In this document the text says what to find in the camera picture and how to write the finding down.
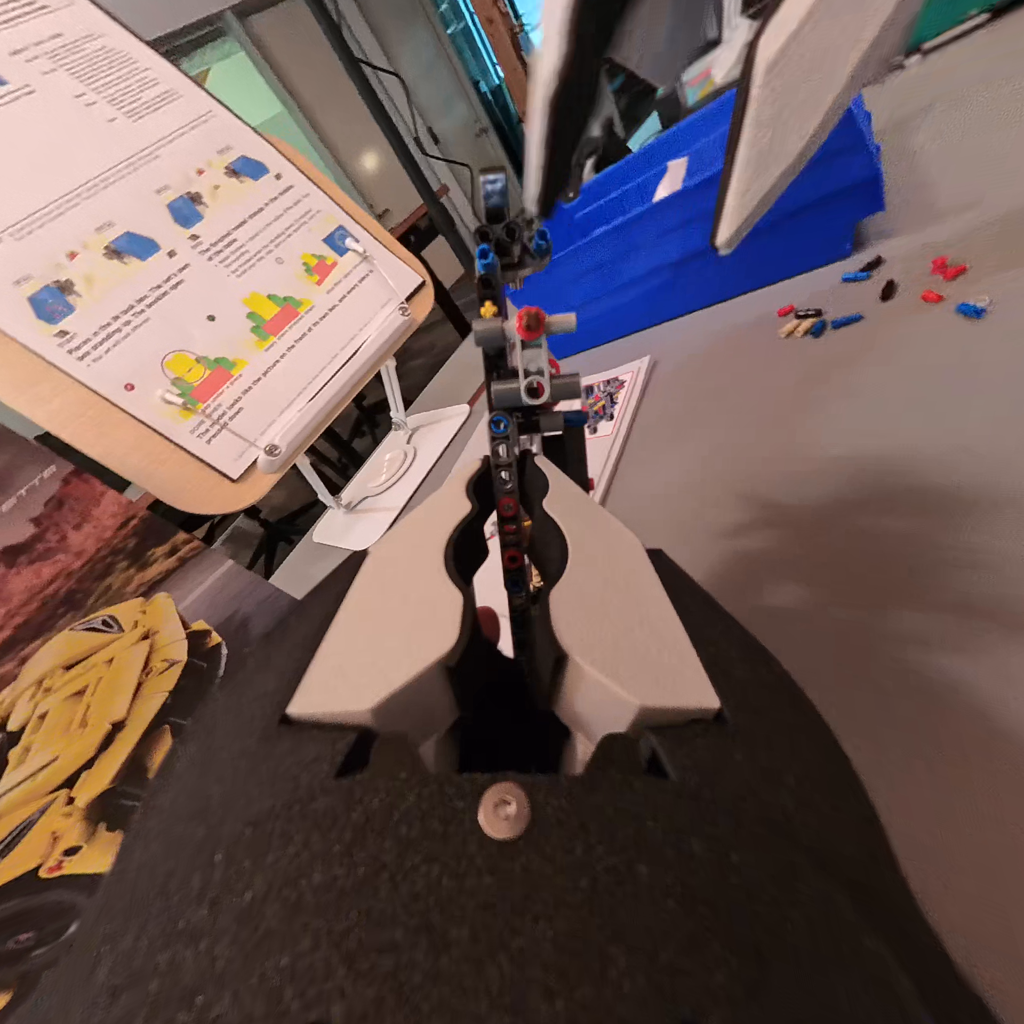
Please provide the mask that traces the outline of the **lego set box yellow car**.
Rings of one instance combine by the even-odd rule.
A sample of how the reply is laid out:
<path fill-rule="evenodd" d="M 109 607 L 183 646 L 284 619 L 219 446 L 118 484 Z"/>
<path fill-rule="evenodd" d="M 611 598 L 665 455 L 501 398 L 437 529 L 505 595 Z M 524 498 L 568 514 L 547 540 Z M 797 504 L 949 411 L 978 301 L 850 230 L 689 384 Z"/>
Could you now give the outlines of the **lego set box yellow car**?
<path fill-rule="evenodd" d="M 2 427 L 2 1022 L 62 958 L 151 781 L 223 674 L 163 588 L 201 552 Z"/>

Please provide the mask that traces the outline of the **long lego car chassis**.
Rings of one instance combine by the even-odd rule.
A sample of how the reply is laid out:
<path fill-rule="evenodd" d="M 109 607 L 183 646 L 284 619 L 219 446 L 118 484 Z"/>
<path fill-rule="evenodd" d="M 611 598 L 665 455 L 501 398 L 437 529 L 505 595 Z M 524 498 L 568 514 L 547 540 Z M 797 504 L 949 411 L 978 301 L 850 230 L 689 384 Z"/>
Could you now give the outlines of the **long lego car chassis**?
<path fill-rule="evenodd" d="M 474 230 L 477 318 L 497 313 L 513 317 L 507 292 L 546 268 L 553 254 L 552 239 L 532 216 L 513 214 L 508 172 L 498 166 L 478 173 L 482 221 Z M 523 672 L 534 698 L 547 696 L 537 647 L 537 613 L 531 590 L 529 536 L 522 496 L 524 447 L 547 434 L 560 434 L 566 418 L 556 406 L 518 413 L 494 412 L 487 418 L 495 524 L 501 550 L 502 579 L 508 602 L 513 659 Z"/>

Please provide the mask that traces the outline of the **blue plastic bin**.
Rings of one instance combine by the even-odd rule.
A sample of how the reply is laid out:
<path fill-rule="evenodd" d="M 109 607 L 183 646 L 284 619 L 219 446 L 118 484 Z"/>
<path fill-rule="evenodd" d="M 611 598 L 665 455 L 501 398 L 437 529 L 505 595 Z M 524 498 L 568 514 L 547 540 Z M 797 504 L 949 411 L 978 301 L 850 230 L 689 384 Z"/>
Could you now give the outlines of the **blue plastic bin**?
<path fill-rule="evenodd" d="M 734 252 L 711 245 L 736 91 L 603 170 L 545 225 L 548 266 L 507 292 L 510 305 L 575 313 L 555 339 L 566 358 L 847 259 L 856 230 L 885 209 L 871 113 L 856 95 L 825 142 Z M 680 191 L 651 203 L 668 160 L 689 156 Z"/>

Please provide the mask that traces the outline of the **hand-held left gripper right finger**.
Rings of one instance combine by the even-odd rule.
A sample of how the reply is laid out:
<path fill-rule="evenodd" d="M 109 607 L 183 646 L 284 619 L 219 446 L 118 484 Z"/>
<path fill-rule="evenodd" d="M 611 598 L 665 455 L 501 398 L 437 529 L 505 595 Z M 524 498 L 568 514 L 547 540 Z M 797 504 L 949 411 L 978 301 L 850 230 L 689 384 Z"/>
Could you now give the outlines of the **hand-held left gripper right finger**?
<path fill-rule="evenodd" d="M 529 552 L 560 653 L 553 710 L 572 734 L 710 719 L 721 701 L 644 545 L 540 455 Z"/>

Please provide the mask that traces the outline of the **grey lego connector red pin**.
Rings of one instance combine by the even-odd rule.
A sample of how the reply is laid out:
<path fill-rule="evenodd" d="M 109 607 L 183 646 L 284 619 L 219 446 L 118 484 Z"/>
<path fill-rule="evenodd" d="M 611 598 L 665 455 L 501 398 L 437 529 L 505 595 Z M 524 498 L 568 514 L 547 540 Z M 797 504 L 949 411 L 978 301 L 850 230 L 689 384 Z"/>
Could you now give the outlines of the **grey lego connector red pin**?
<path fill-rule="evenodd" d="M 493 313 L 471 326 L 492 411 L 518 413 L 582 397 L 580 375 L 554 370 L 549 350 L 552 337 L 575 332 L 575 313 L 546 314 L 528 306 L 511 318 Z"/>

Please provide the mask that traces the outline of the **scattered small lego pins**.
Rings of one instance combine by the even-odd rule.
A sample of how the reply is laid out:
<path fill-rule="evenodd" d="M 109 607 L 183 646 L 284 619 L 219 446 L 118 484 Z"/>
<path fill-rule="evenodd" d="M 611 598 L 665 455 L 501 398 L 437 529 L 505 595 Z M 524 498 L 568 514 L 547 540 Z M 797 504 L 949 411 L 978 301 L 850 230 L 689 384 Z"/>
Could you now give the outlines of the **scattered small lego pins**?
<path fill-rule="evenodd" d="M 902 294 L 901 281 L 894 276 L 879 275 L 889 265 L 882 253 L 877 253 L 853 269 L 845 270 L 839 276 L 839 283 L 844 287 L 873 285 L 880 283 L 877 289 L 878 305 L 892 304 Z M 991 312 L 994 302 L 989 295 L 980 294 L 973 298 L 954 300 L 951 286 L 959 283 L 971 270 L 971 265 L 958 261 L 946 254 L 931 258 L 928 278 L 935 278 L 937 285 L 921 288 L 916 300 L 927 306 L 950 304 L 954 314 L 965 321 L 977 323 L 984 321 Z M 848 313 L 831 315 L 820 305 L 798 305 L 787 303 L 775 310 L 779 322 L 777 335 L 779 338 L 810 338 L 820 340 L 829 332 L 848 329 L 865 322 L 864 309 L 851 309 Z"/>

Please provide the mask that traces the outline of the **small white leaflet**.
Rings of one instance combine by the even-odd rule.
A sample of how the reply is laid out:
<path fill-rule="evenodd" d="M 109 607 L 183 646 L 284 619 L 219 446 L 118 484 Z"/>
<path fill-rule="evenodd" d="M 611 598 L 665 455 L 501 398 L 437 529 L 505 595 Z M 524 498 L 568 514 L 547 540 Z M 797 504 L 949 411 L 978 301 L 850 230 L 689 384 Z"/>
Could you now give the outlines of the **small white leaflet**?
<path fill-rule="evenodd" d="M 591 497 L 605 502 L 651 366 L 649 355 L 582 377 L 582 410 L 587 414 L 586 457 Z"/>

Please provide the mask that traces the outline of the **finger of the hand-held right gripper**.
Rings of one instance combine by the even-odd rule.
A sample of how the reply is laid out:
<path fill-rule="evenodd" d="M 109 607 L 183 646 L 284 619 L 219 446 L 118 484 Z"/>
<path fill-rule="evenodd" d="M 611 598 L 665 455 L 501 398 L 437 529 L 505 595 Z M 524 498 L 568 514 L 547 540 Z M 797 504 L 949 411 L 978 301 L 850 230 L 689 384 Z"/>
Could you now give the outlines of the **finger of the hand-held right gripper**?
<path fill-rule="evenodd" d="M 570 183 L 598 91 L 599 73 L 621 23 L 621 1 L 545 1 L 542 39 L 527 65 L 523 206 L 550 216 Z"/>
<path fill-rule="evenodd" d="M 905 51 L 920 1 L 780 1 L 751 40 L 711 243 L 731 254 L 826 140 L 852 99 Z"/>

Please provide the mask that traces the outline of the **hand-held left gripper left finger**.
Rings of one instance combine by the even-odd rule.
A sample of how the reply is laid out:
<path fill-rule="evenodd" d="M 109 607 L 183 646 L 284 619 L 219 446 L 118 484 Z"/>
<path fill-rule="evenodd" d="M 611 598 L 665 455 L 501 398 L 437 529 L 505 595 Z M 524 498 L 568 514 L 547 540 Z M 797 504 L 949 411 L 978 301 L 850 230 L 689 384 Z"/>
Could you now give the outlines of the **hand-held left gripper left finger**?
<path fill-rule="evenodd" d="M 452 669 L 476 621 L 485 458 L 367 552 L 286 709 L 292 722 L 433 741 L 458 716 Z"/>

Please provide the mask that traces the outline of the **teal panel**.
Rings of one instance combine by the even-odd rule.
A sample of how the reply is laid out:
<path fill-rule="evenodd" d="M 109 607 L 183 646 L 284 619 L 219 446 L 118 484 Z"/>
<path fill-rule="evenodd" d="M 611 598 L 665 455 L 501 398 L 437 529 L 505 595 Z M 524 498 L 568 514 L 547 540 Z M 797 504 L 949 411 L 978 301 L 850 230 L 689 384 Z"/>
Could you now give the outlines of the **teal panel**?
<path fill-rule="evenodd" d="M 926 52 L 1020 6 L 1022 1 L 924 1 L 903 52 Z"/>

